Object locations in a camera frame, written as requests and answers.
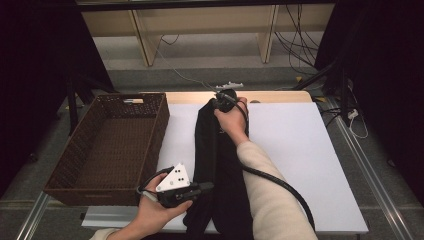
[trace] finger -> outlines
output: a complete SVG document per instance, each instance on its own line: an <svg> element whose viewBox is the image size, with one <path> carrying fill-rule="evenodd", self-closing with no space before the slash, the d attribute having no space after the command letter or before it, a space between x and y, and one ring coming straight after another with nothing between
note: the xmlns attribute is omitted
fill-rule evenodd
<svg viewBox="0 0 424 240"><path fill-rule="evenodd" d="M187 209L193 204L193 201L189 200L186 202L181 203L180 205L174 207L174 208L168 208L166 209L168 211L170 219L173 219L176 216L179 216L183 214Z"/></svg>

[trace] brown wicker basket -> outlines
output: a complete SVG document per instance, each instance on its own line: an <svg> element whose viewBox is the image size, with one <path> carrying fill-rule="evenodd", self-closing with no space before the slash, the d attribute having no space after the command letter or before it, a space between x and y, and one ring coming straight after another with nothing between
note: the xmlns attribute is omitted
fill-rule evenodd
<svg viewBox="0 0 424 240"><path fill-rule="evenodd" d="M165 93L98 96L44 191L70 206L136 206L136 187L156 172L168 120Z"/></svg>

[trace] white table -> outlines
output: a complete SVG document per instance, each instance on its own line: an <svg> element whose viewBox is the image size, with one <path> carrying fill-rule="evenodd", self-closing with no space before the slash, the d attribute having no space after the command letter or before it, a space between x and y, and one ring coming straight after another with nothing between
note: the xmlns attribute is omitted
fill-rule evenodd
<svg viewBox="0 0 424 240"><path fill-rule="evenodd" d="M170 120L158 170L184 163L194 171L194 127L204 104L169 104ZM368 228L350 190L315 103L249 104L250 138L269 154L286 180L304 197L314 216L316 232L362 234ZM123 227L136 207L91 206L82 226ZM184 232L183 215L166 232ZM206 232L216 232L210 223Z"/></svg>

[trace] white sleeve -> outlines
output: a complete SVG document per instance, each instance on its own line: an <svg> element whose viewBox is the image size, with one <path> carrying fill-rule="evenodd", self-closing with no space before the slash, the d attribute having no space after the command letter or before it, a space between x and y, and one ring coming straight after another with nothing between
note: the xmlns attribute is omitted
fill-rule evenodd
<svg viewBox="0 0 424 240"><path fill-rule="evenodd" d="M118 229L116 228L106 228L106 229L97 230L96 233L93 235L93 237L90 238L90 240L106 240L110 234L116 231L118 231Z"/></svg>
<svg viewBox="0 0 424 240"><path fill-rule="evenodd" d="M237 146L237 155L246 166L284 180L262 148L253 142ZM262 177L243 172L253 217L256 240L317 239L296 198L285 188Z"/></svg>

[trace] black garment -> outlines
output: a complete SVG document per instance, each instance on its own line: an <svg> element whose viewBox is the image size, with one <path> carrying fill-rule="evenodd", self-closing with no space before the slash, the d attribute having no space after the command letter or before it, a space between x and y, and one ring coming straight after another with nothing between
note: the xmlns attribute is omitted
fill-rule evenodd
<svg viewBox="0 0 424 240"><path fill-rule="evenodd" d="M193 182L213 182L187 211L184 224L189 239L202 239L212 218L225 239L253 239L252 216L236 146L221 132L210 100L198 112L195 128L196 163Z"/></svg>

